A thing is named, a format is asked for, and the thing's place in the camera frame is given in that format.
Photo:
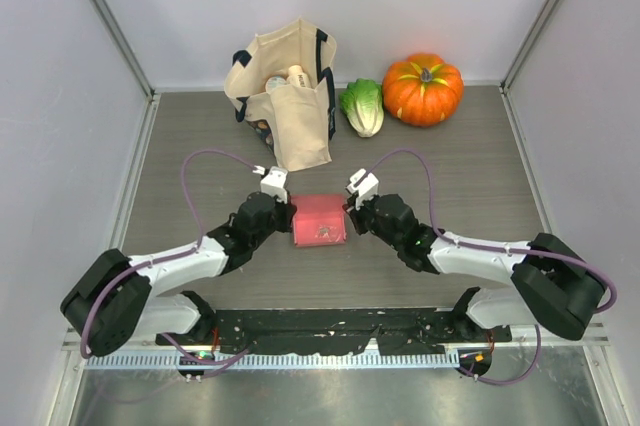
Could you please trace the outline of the pink paper box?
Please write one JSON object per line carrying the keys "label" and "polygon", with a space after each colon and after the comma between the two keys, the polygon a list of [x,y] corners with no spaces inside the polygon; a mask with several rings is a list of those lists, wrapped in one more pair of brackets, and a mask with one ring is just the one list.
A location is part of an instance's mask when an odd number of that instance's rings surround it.
{"label": "pink paper box", "polygon": [[[346,242],[347,230],[345,199],[340,194],[306,194],[293,195],[292,203],[297,208],[293,217],[293,238],[296,247],[316,247],[338,245]],[[336,228],[334,241],[323,241],[316,238],[321,226]]]}

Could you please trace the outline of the small clear plastic wrapper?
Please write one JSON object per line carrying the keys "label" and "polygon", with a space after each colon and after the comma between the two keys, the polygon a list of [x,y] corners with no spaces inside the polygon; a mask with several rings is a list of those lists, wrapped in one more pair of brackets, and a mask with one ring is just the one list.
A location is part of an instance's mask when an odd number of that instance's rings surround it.
{"label": "small clear plastic wrapper", "polygon": [[334,241],[337,230],[333,226],[321,226],[316,232],[316,238],[323,241]]}

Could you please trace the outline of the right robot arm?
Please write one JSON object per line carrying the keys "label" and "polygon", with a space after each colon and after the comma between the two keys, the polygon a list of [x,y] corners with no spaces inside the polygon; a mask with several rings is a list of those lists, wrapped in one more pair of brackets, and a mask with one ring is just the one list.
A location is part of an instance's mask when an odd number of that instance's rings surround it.
{"label": "right robot arm", "polygon": [[530,242],[499,243],[465,238],[418,221],[397,194],[352,195],[344,205],[357,234],[370,233],[390,246],[408,268],[461,274],[499,283],[479,289],[451,317],[457,337],[472,341],[497,326],[540,325],[577,341],[604,296],[603,281],[579,265],[558,238],[540,233]]}

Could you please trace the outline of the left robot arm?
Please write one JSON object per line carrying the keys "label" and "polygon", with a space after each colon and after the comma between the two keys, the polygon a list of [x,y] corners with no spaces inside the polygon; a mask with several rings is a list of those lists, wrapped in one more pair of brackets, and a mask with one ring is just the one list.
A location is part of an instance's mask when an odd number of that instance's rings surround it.
{"label": "left robot arm", "polygon": [[291,201],[254,192],[201,241],[146,256],[107,250],[62,300],[61,314],[95,357],[149,335],[161,345],[210,342],[216,313],[185,285],[241,268],[273,233],[291,232],[295,212]]}

